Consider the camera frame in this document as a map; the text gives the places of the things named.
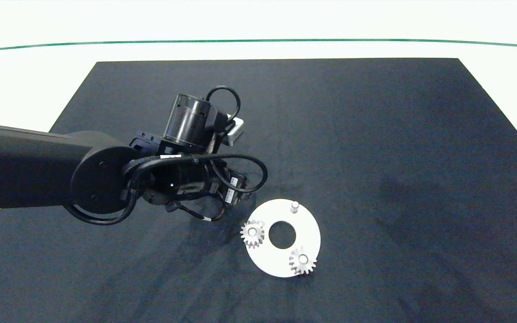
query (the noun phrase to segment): white ring plate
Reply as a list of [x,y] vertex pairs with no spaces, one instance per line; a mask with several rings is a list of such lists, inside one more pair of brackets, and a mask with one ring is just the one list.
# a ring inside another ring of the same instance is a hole
[[[267,201],[257,207],[248,219],[264,223],[263,243],[257,248],[246,247],[250,259],[260,270],[281,278],[298,275],[289,265],[289,257],[294,249],[303,247],[309,259],[317,259],[320,251],[320,229],[316,219],[303,205],[299,205],[298,211],[292,213],[292,202],[281,198]],[[275,247],[268,236],[272,225],[279,221],[285,221],[295,229],[295,242],[286,249]]]

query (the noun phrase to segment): metal gear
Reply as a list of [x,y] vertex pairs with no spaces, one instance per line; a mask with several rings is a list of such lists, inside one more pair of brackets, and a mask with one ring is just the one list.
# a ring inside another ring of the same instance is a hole
[[314,267],[316,267],[316,259],[309,257],[304,252],[303,247],[294,249],[291,252],[289,260],[289,265],[291,269],[295,271],[295,274],[308,274],[314,271]]
[[245,242],[247,247],[260,247],[260,244],[264,240],[264,223],[261,221],[246,221],[244,226],[241,227],[241,238]]

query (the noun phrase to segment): black cable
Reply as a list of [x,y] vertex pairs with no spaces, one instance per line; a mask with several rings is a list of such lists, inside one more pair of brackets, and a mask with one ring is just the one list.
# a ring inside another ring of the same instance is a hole
[[64,205],[63,207],[65,207],[65,209],[69,211],[71,215],[85,223],[90,223],[94,225],[113,225],[129,217],[129,215],[135,208],[135,204],[137,204],[137,198],[138,192],[136,190],[129,190],[129,192],[127,193],[127,199],[125,199],[127,205],[125,206],[123,213],[121,213],[121,215],[115,218],[96,218],[81,212],[74,205]]
[[[232,186],[232,184],[229,183],[220,174],[217,167],[213,163],[214,159],[230,159],[230,158],[247,159],[247,160],[250,160],[253,163],[257,164],[263,171],[262,180],[256,186],[254,186],[254,188],[237,188],[236,186]],[[267,181],[267,177],[268,177],[267,166],[260,159],[257,159],[252,156],[238,154],[238,153],[217,153],[217,154],[213,154],[213,155],[188,155],[185,157],[173,157],[173,158],[164,158],[164,159],[157,159],[157,160],[143,159],[142,163],[140,163],[138,165],[136,163],[134,163],[134,161],[131,161],[131,162],[129,162],[129,164],[131,164],[131,166],[129,166],[129,167],[126,166],[124,168],[127,172],[129,172],[134,167],[136,167],[131,175],[131,179],[129,180],[127,198],[125,199],[126,206],[125,206],[125,209],[123,210],[123,213],[121,213],[121,215],[114,217],[114,218],[96,218],[96,217],[85,214],[84,212],[78,210],[74,205],[64,205],[63,207],[67,211],[69,211],[69,213],[72,214],[74,217],[76,217],[77,219],[80,219],[81,221],[83,221],[85,223],[90,223],[90,224],[94,224],[94,225],[117,224],[117,223],[120,223],[121,221],[123,221],[124,219],[126,219],[127,217],[129,217],[129,215],[135,208],[135,205],[137,204],[138,195],[139,195],[138,190],[139,190],[139,186],[141,184],[142,174],[144,174],[144,172],[151,170],[152,168],[171,165],[171,164],[187,164],[187,163],[198,164],[203,161],[204,162],[210,161],[211,165],[213,166],[213,170],[215,171],[215,173],[217,173],[217,176],[221,180],[221,182],[223,182],[223,184],[228,186],[228,188],[231,188],[237,192],[254,192],[254,191],[258,190],[259,188],[261,188]],[[183,206],[183,207],[179,207],[179,208],[181,210],[188,212],[189,214],[193,215],[194,217],[197,217],[197,218],[202,217],[202,215],[199,215],[198,213],[197,213],[198,216],[193,214],[195,212],[189,210],[187,207]],[[226,205],[223,204],[219,215],[215,216],[214,218],[211,218],[211,221],[216,221],[219,218],[221,218],[225,209],[226,209]]]
[[148,162],[150,160],[158,160],[158,159],[161,159],[161,157],[159,155],[147,156],[147,157],[131,160],[129,163],[127,163],[127,165],[125,165],[125,167],[123,167],[123,170],[122,170],[123,177],[127,178],[127,176],[131,173],[131,171],[133,171],[135,168],[137,168],[137,166],[139,166],[140,164]]
[[228,117],[226,123],[231,123],[232,120],[234,120],[234,118],[238,115],[238,112],[241,110],[241,98],[240,96],[238,96],[238,93],[232,88],[232,87],[228,87],[228,86],[224,86],[224,85],[219,85],[219,86],[216,86],[215,88],[213,88],[212,90],[209,91],[209,93],[207,93],[207,98],[206,100],[207,101],[210,101],[211,100],[211,95],[217,91],[217,90],[227,90],[228,92],[231,92],[232,95],[234,96],[234,99],[237,101],[237,109],[236,111],[234,112],[234,114],[230,117]]
[[217,166],[214,165],[213,162],[211,162],[211,166],[213,167],[213,171],[217,174],[217,177],[221,182],[226,185],[228,188],[231,188],[232,190],[236,192],[242,192],[242,193],[249,193],[249,192],[255,192],[259,188],[262,188],[262,186],[265,184],[268,178],[268,170],[267,166],[258,158],[242,155],[238,153],[214,153],[212,155],[190,155],[185,157],[175,157],[175,158],[165,158],[165,159],[158,159],[158,160],[152,160],[147,161],[145,163],[142,163],[139,165],[135,171],[133,171],[133,174],[131,175],[131,180],[129,181],[129,188],[132,190],[137,190],[140,182],[141,175],[155,167],[160,166],[166,166],[170,164],[188,164],[188,163],[195,163],[198,164],[199,162],[205,162],[207,160],[214,160],[214,159],[231,159],[231,158],[240,158],[240,159],[246,159],[250,160],[253,163],[257,164],[261,171],[263,171],[263,178],[260,180],[260,182],[254,186],[253,188],[237,188],[236,186],[233,186],[228,180],[226,180],[218,171]]
[[180,202],[177,202],[178,204],[178,209],[179,210],[183,210],[185,212],[187,212],[188,214],[194,216],[195,218],[197,219],[201,219],[203,221],[218,221],[218,219],[220,219],[222,217],[222,215],[224,214],[224,211],[226,211],[226,202],[224,202],[224,199],[222,198],[222,195],[220,193],[215,193],[213,195],[211,195],[213,198],[219,200],[221,202],[221,210],[219,211],[218,215],[215,215],[214,217],[210,218],[210,217],[205,217],[191,209],[189,209],[188,207],[182,205]]

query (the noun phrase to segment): robotic arm link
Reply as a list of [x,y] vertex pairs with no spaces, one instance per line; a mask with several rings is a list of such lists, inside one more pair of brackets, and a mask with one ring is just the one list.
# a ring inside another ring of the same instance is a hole
[[[222,89],[236,98],[232,116],[210,103],[213,92]],[[129,145],[98,131],[58,135],[0,126],[0,207],[63,205],[84,222],[111,225],[127,218],[143,196],[167,211],[181,209],[215,221],[267,180],[259,159],[217,153],[221,143],[232,145],[240,135],[239,110],[238,94],[226,86],[213,88],[205,99],[179,94],[164,135],[138,131]],[[257,164],[263,171],[260,183],[247,188],[246,177],[227,167],[224,159],[230,158]],[[221,201],[214,217],[180,203],[204,196]],[[94,217],[74,205],[95,214],[123,214]]]

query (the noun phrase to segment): black table mat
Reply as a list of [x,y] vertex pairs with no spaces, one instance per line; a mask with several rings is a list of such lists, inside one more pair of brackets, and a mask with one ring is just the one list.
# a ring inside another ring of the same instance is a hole
[[[517,131],[457,59],[97,63],[51,132],[129,143],[218,84],[245,121],[221,152],[267,184],[217,223],[0,211],[0,322],[517,322]],[[239,238],[273,198],[318,221],[308,276],[265,274]]]

